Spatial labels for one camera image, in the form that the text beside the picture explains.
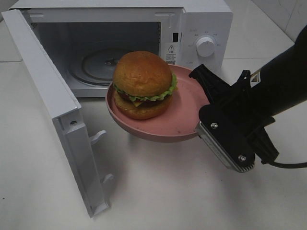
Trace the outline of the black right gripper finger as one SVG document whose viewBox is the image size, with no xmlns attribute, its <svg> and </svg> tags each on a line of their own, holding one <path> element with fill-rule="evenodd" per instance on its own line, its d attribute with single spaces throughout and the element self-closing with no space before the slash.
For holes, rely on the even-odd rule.
<svg viewBox="0 0 307 230">
<path fill-rule="evenodd" d="M 211 72 L 204 64 L 196 67 L 189 77 L 199 83 L 210 104 L 218 103 L 231 89 L 229 84 Z"/>
</svg>

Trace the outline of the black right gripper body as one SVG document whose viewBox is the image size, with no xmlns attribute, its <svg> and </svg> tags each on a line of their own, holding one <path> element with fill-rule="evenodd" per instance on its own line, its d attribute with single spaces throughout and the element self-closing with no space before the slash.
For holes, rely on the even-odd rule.
<svg viewBox="0 0 307 230">
<path fill-rule="evenodd" d="M 272 164 L 279 152 L 264 128 L 275 120 L 269 115 L 261 114 L 253 106 L 250 78 L 249 70 L 242 71 L 237 82 L 231 86 L 230 92 L 212 105 L 221 110 L 238 128 L 263 164 Z"/>
</svg>

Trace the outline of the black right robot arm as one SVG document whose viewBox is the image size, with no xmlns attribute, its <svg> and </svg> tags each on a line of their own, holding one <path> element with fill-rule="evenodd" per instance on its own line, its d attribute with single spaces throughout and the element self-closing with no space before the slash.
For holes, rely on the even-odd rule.
<svg viewBox="0 0 307 230">
<path fill-rule="evenodd" d="M 245 70 L 228 85 L 205 67 L 204 90 L 209 104 L 199 111 L 200 126 L 216 156 L 238 172 L 253 168 L 255 157 L 279 168 L 305 168 L 306 163 L 278 163 L 278 150 L 265 127 L 274 116 L 307 99 L 307 31 L 295 44 L 257 72 Z"/>
</svg>

